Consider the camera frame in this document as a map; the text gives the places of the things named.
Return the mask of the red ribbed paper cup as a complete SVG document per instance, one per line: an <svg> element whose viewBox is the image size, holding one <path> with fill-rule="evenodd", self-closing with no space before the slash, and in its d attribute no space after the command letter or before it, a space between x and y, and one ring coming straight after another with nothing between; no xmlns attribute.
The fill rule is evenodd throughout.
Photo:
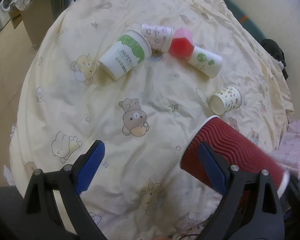
<svg viewBox="0 0 300 240"><path fill-rule="evenodd" d="M216 115L204 121L181 159L180 168L194 178L220 194L225 194L225 186L221 185L225 179L220 177L222 172L216 164L212 163L212 158L204 153L205 167L200 162L198 149L202 142L207 142L229 165L237 165L244 172L259 173L267 170L278 197L284 195L290 179L289 171L284 170L258 146Z"/></svg>

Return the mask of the small cream patterned paper cup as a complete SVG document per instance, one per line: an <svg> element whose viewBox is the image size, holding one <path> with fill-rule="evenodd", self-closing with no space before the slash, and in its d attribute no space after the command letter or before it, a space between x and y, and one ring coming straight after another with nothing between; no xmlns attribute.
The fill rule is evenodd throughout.
<svg viewBox="0 0 300 240"><path fill-rule="evenodd" d="M223 115L238 109L242 104L240 91L234 86L228 86L210 97L210 108L216 115Z"/></svg>

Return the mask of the white cup green tree print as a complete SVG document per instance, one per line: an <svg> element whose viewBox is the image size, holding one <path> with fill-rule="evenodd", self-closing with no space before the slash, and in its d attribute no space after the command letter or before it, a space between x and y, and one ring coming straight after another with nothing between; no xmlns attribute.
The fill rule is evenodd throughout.
<svg viewBox="0 0 300 240"><path fill-rule="evenodd" d="M194 46L194 50L187 62L211 79L217 76L222 67L221 56L198 46Z"/></svg>

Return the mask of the pink faceted plastic cup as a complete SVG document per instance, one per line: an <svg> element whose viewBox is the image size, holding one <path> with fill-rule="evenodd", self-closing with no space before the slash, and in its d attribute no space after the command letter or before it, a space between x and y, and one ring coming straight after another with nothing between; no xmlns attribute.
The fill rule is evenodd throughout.
<svg viewBox="0 0 300 240"><path fill-rule="evenodd" d="M179 28L175 31L169 53L178 59L189 58L194 50L194 42L189 29Z"/></svg>

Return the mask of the white cup purple cartoon print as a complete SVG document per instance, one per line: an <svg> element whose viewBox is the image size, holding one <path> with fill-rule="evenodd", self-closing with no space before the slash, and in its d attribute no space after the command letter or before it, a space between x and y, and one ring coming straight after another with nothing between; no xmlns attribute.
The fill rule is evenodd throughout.
<svg viewBox="0 0 300 240"><path fill-rule="evenodd" d="M174 31L172 27L142 24L141 34L152 49L166 53L171 46Z"/></svg>

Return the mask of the large white green paper cup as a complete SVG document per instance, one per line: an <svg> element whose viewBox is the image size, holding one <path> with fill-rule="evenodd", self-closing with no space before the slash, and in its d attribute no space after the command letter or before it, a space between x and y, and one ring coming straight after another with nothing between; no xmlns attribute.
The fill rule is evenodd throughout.
<svg viewBox="0 0 300 240"><path fill-rule="evenodd" d="M99 64L114 80L118 80L151 56L151 46L145 37L133 29L127 30L101 56Z"/></svg>

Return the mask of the black clothing pile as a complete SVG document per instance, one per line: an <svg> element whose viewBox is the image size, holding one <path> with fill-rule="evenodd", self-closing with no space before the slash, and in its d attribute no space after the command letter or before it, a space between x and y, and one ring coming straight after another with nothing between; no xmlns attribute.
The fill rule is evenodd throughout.
<svg viewBox="0 0 300 240"><path fill-rule="evenodd" d="M261 41L261 46L273 57L273 59L277 62L283 77L288 79L288 74L286 72L286 62L285 55L279 45L271 39L264 39Z"/></svg>

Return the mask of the teal orange bed edge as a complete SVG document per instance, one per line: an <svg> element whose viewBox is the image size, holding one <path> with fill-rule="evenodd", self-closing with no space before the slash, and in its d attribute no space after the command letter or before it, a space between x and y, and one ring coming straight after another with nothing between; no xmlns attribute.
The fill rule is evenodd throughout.
<svg viewBox="0 0 300 240"><path fill-rule="evenodd" d="M249 18L249 16L232 0L224 0L228 9L232 12L236 20L242 27L258 42L261 43L266 39L261 29Z"/></svg>

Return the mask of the cream cartoon bear bedsheet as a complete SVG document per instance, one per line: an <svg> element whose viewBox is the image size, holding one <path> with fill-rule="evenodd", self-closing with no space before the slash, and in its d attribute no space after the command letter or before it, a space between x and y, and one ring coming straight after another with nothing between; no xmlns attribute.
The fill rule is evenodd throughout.
<svg viewBox="0 0 300 240"><path fill-rule="evenodd" d="M96 64L142 24L181 27L222 57L211 79L170 54L155 53L118 80ZM48 30L21 90L10 144L15 185L25 194L34 169L60 170L95 140L105 158L81 198L108 239L193 238L221 197L180 166L209 99L236 87L241 107L222 118L267 153L293 113L273 58L223 0L76 0Z"/></svg>

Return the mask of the beige upholstered sofa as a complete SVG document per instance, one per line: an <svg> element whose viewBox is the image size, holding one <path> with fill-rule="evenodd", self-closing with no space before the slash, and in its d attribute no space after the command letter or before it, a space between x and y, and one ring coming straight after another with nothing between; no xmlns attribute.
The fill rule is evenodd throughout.
<svg viewBox="0 0 300 240"><path fill-rule="evenodd" d="M38 48L53 24L51 0L16 0L26 32L34 48Z"/></svg>

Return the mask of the cardboard box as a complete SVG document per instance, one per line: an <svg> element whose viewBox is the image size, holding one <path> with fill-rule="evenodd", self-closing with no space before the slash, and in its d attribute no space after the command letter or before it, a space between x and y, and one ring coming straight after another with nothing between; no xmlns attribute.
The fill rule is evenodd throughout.
<svg viewBox="0 0 300 240"><path fill-rule="evenodd" d="M14 2L10 5L10 10L8 13L10 16L11 23L13 25L13 29L16 29L18 25L22 22L22 16L20 10L15 6Z"/></svg>

